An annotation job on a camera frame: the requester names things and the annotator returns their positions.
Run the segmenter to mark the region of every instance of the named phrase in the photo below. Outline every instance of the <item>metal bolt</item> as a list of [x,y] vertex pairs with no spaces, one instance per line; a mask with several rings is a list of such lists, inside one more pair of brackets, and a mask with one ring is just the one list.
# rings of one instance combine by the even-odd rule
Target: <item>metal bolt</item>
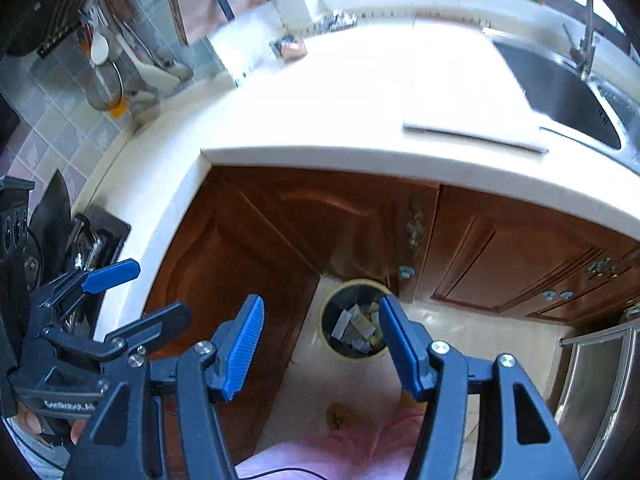
[[145,363],[145,358],[140,354],[131,354],[127,363],[131,368],[140,368]]
[[451,350],[451,347],[444,341],[434,341],[431,343],[431,350],[436,352],[436,354],[444,355]]
[[213,345],[211,344],[211,341],[198,341],[194,346],[193,349],[201,355],[205,355],[210,353],[213,350]]
[[111,383],[107,379],[100,379],[98,381],[98,391],[102,394],[109,389],[109,386],[111,386]]
[[516,364],[516,358],[511,354],[502,354],[498,357],[498,362],[505,368],[511,368]]
[[116,348],[122,348],[124,346],[124,339],[121,337],[114,337],[111,340],[111,344],[113,344]]

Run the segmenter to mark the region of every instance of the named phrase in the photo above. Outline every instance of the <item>sink faucet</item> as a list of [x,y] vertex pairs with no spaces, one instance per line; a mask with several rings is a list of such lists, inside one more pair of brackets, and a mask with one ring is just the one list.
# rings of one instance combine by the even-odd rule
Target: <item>sink faucet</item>
[[571,33],[566,24],[562,24],[564,33],[569,38],[571,43],[571,49],[569,54],[578,66],[578,70],[582,75],[582,79],[587,79],[591,73],[591,65],[593,64],[593,54],[596,51],[597,42],[594,42],[594,26],[593,26],[593,0],[587,0],[586,10],[586,26],[584,28],[584,38],[580,40],[580,45],[574,43],[574,38],[571,37]]

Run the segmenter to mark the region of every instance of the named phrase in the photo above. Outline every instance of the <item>kitchen counter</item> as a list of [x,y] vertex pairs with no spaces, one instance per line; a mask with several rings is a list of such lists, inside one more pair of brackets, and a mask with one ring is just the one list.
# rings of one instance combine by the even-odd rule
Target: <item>kitchen counter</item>
[[[407,80],[424,59],[411,22],[306,41],[235,88],[204,81],[161,105],[111,165],[92,202],[131,224],[121,259],[138,279],[109,290],[95,338],[137,319],[172,237],[212,164],[322,168],[404,176],[548,206],[640,240],[640,176],[558,134],[548,153],[402,128]],[[465,74],[450,67],[464,84]],[[465,103],[459,106],[465,112]]]

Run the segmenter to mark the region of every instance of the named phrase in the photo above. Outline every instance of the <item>black cable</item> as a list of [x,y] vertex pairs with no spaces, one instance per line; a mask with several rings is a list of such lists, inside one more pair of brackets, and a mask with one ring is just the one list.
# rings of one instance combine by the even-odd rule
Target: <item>black cable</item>
[[316,478],[319,478],[320,480],[327,480],[327,478],[325,478],[321,474],[318,474],[315,471],[309,471],[309,469],[304,469],[303,467],[283,467],[283,468],[280,468],[280,469],[273,469],[272,471],[265,471],[264,473],[260,473],[259,475],[247,476],[245,478],[239,478],[238,480],[255,480],[256,478],[261,478],[263,476],[267,476],[267,475],[270,475],[270,474],[273,474],[273,473],[280,473],[282,471],[300,471],[300,472],[303,472],[303,473],[308,473],[309,475],[313,475]]
[[14,434],[14,437],[17,438],[22,445],[27,448],[29,451],[31,451],[35,456],[37,456],[39,459],[43,460],[44,462],[46,462],[47,464],[55,467],[56,469],[58,469],[59,471],[64,472],[65,468],[60,467],[58,464],[56,464],[55,462],[52,462],[51,460],[49,460],[48,458],[43,457],[40,453],[38,453],[35,449],[33,449],[33,447],[29,446],[21,437],[20,435],[18,435],[15,430],[14,427],[12,426],[10,421],[6,422],[6,426],[9,428],[9,430],[11,430],[11,432]]

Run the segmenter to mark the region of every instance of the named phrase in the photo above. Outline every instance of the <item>stainless steel sink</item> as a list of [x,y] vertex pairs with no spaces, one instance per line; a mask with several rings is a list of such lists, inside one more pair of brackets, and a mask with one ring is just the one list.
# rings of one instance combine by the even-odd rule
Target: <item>stainless steel sink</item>
[[546,48],[493,29],[484,33],[539,114],[541,128],[586,144],[640,174],[640,105],[595,74],[581,79],[572,61]]

